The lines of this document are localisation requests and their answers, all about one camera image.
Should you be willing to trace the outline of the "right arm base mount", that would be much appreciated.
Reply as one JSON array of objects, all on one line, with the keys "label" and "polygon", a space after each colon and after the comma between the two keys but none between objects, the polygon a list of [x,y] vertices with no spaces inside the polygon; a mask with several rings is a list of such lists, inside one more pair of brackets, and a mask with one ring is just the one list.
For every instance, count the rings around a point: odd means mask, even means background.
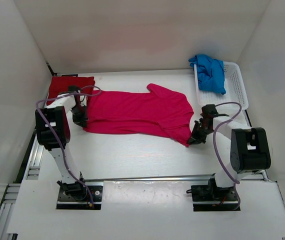
[{"label": "right arm base mount", "polygon": [[192,197],[194,212],[237,212],[240,211],[240,197],[235,187],[218,187],[214,179],[207,185],[192,185],[186,190]]}]

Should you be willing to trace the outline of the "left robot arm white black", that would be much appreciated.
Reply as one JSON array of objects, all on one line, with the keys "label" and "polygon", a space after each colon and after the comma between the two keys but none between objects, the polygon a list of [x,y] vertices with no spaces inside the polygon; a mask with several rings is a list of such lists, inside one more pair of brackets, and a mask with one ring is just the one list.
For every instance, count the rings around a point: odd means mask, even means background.
[{"label": "left robot arm white black", "polygon": [[40,145],[49,151],[61,174],[57,183],[63,191],[76,200],[84,199],[89,190],[85,186],[82,173],[77,170],[69,150],[71,139],[67,113],[72,113],[72,121],[77,126],[87,126],[87,94],[81,88],[71,85],[56,98],[36,102],[36,137]]}]

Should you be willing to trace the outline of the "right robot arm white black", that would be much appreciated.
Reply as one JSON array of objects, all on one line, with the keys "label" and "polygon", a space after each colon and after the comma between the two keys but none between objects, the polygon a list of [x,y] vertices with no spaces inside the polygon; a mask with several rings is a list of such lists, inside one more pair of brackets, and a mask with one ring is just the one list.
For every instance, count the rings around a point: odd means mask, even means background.
[{"label": "right robot arm white black", "polygon": [[[233,116],[219,113],[217,107],[223,105],[237,105],[238,110]],[[207,136],[212,135],[213,148],[222,171],[213,174],[214,183],[207,187],[207,195],[213,200],[218,200],[225,194],[225,188],[239,184],[240,180],[248,175],[270,168],[269,144],[264,128],[254,128],[236,121],[236,117],[242,112],[240,103],[207,104],[201,111],[201,118],[195,121],[187,144],[204,144]],[[223,163],[218,151],[218,133],[230,140],[227,165]]]}]

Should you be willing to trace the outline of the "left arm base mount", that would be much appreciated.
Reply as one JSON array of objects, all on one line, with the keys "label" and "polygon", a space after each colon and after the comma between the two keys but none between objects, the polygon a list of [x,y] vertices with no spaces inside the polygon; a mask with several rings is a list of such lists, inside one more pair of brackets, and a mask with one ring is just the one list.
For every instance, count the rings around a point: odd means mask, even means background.
[{"label": "left arm base mount", "polygon": [[92,195],[92,199],[86,188],[65,191],[60,186],[57,195],[57,210],[101,210],[104,185],[102,183],[93,183],[87,185]]}]

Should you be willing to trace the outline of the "dark red t-shirt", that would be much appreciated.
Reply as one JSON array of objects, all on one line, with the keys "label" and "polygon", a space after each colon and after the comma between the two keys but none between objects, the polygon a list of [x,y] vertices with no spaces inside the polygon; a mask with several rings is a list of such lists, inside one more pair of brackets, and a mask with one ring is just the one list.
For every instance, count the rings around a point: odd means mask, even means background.
[{"label": "dark red t-shirt", "polygon": [[94,86],[95,80],[93,76],[53,76],[48,91],[48,98],[56,98],[60,93],[67,92],[69,86],[77,86],[82,89],[85,86]]}]

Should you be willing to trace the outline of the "pink t-shirt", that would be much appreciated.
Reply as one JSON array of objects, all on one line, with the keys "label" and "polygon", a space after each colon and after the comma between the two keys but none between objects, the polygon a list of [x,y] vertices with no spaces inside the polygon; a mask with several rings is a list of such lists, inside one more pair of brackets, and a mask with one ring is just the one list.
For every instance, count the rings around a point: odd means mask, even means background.
[{"label": "pink t-shirt", "polygon": [[88,133],[144,134],[188,147],[194,111],[180,92],[150,83],[147,92],[95,91],[87,107]]}]

